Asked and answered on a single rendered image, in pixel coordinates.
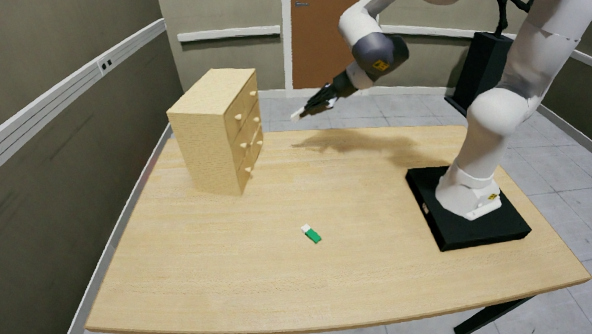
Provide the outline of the tan wooden chest of drawers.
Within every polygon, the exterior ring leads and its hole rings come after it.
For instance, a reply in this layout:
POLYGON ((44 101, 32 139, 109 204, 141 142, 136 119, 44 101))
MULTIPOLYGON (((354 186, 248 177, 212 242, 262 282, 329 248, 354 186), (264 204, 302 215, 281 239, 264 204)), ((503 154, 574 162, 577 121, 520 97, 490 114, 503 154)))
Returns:
POLYGON ((256 78, 255 69, 210 69, 166 112, 198 192, 243 195, 231 145, 245 121, 247 126, 246 118, 257 99, 259 104, 257 97, 246 116, 242 88, 253 73, 256 78), (239 92, 245 119, 230 144, 224 114, 239 92))

